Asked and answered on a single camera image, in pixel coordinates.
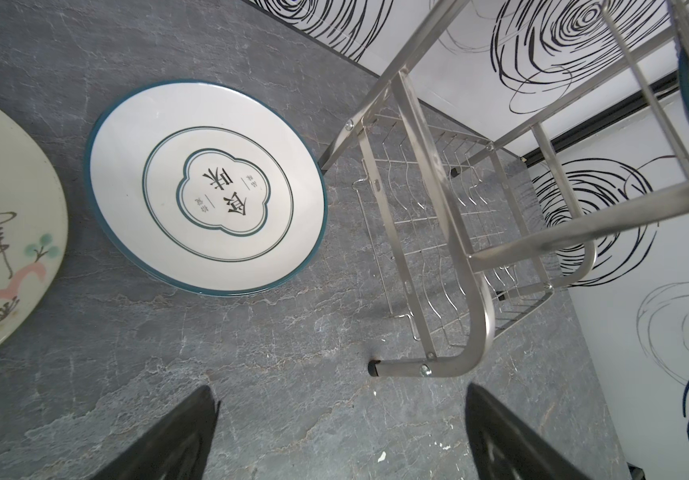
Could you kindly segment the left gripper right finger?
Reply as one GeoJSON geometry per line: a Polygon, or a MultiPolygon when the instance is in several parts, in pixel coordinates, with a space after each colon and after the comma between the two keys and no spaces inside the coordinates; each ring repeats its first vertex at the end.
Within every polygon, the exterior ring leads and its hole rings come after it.
{"type": "Polygon", "coordinates": [[[480,479],[585,479],[489,391],[469,384],[465,431],[480,479]]]}

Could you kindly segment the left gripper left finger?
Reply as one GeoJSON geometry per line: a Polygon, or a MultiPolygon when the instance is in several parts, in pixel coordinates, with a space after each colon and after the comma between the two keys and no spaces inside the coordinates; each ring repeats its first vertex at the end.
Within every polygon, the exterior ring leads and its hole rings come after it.
{"type": "Polygon", "coordinates": [[[94,478],[202,479],[218,415],[210,387],[196,388],[94,478]]]}

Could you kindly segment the white plate green clover outline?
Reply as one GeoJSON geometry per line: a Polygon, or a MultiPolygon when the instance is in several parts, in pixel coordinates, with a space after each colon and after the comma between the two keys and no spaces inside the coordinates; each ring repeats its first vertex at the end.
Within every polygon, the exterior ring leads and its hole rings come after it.
{"type": "Polygon", "coordinates": [[[172,80],[96,119],[84,150],[88,202],[135,266],[218,297],[276,288],[320,249],[328,198],[302,136],[234,88],[172,80]]]}

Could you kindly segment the stainless steel dish rack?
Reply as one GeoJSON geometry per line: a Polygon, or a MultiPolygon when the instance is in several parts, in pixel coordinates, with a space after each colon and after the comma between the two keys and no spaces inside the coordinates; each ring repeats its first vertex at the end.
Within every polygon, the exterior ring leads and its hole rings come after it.
{"type": "Polygon", "coordinates": [[[498,302],[513,304],[517,318],[524,319],[550,300],[556,289],[582,280],[592,270],[599,238],[689,214],[689,154],[639,67],[643,58],[666,41],[673,41],[689,58],[689,1],[669,2],[670,28],[636,50],[629,49],[609,7],[602,5],[600,13],[621,55],[620,60],[498,140],[481,142],[466,136],[464,143],[475,149],[474,156],[452,160],[445,153],[453,145],[451,134],[428,125],[410,74],[462,7],[459,1],[440,1],[430,9],[318,161],[320,169],[328,171],[350,142],[358,143],[364,180],[376,201],[406,300],[406,315],[413,337],[422,347],[420,358],[370,360],[367,371],[375,378],[454,378],[474,370],[501,332],[495,315],[498,302]],[[640,84],[641,94],[685,179],[664,190],[585,214],[542,124],[624,71],[631,72],[640,84]],[[400,156],[396,160],[376,158],[369,139],[370,127],[386,120],[383,106],[388,100],[393,100],[398,108],[398,114],[388,119],[389,124],[403,132],[398,143],[400,156]],[[566,222],[538,232],[528,229],[499,158],[504,146],[524,134],[535,138],[569,210],[566,222]],[[482,160],[492,164],[519,237],[500,243],[493,233],[488,233],[484,237],[485,248],[476,250],[469,232],[472,221],[490,218],[493,211],[463,178],[482,160]],[[427,196],[426,202],[406,211],[402,222],[413,229],[438,232],[436,244],[422,245],[417,255],[423,262],[436,261],[438,285],[453,311],[452,316],[439,322],[440,331],[453,349],[450,356],[437,352],[434,333],[426,319],[426,313],[434,310],[425,288],[426,278],[412,273],[399,233],[400,222],[393,216],[395,206],[406,206],[408,202],[406,196],[395,195],[391,190],[389,172],[394,163],[416,169],[427,196]]]}

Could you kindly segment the cream floral plate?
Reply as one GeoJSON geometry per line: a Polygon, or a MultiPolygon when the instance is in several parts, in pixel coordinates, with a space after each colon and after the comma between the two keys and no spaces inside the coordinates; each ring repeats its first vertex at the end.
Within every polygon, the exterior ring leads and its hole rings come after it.
{"type": "Polygon", "coordinates": [[[66,198],[50,160],[0,110],[0,344],[50,288],[67,241],[66,198]]]}

